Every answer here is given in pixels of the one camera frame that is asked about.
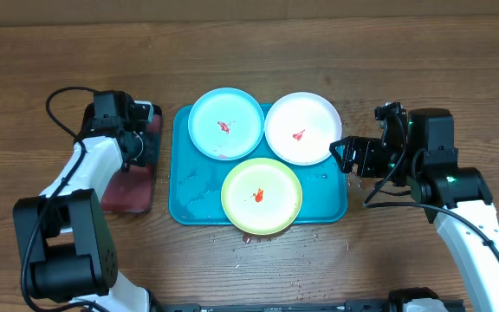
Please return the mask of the yellow-green plate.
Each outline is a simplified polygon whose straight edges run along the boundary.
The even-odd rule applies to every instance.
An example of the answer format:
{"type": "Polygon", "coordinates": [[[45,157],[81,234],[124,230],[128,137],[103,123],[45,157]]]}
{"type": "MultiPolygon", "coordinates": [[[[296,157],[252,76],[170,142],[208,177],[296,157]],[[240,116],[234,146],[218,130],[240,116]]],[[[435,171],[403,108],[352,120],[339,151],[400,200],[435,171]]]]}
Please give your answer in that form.
{"type": "Polygon", "coordinates": [[[288,228],[301,211],[303,192],[294,171],[281,161],[248,159],[224,179],[221,205],[239,230],[269,236],[288,228]]]}

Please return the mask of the light blue plate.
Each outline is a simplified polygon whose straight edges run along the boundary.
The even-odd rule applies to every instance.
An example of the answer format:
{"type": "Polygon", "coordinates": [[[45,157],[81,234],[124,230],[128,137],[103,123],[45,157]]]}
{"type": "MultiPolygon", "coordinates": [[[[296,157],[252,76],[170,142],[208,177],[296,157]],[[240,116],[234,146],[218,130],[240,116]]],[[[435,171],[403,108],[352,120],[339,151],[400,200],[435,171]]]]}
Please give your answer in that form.
{"type": "Polygon", "coordinates": [[[216,88],[191,107],[188,134],[209,158],[241,159],[259,145],[264,120],[264,112],[252,95],[238,88],[216,88]]]}

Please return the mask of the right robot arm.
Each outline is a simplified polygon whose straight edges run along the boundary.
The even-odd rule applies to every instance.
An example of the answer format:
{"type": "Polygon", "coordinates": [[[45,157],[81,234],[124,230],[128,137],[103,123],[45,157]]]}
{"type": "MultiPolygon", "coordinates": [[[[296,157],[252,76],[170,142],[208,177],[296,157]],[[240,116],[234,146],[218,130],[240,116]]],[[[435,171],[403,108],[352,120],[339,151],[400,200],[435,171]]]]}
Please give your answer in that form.
{"type": "Polygon", "coordinates": [[[373,194],[386,182],[424,210],[444,240],[473,308],[499,311],[499,222],[483,175],[458,165],[454,119],[445,108],[405,111],[397,102],[376,107],[380,138],[348,136],[331,143],[343,173],[374,178],[373,194]]]}

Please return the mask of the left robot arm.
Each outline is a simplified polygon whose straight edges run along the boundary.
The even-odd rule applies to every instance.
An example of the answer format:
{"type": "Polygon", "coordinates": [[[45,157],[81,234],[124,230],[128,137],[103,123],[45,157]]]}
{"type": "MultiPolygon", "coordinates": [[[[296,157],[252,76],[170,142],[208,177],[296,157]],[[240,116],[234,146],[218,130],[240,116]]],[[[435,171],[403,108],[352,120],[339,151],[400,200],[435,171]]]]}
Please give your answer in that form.
{"type": "Polygon", "coordinates": [[[57,311],[160,311],[120,272],[105,215],[151,209],[162,111],[123,91],[91,93],[62,172],[13,208],[23,299],[34,311],[41,299],[57,311]]]}

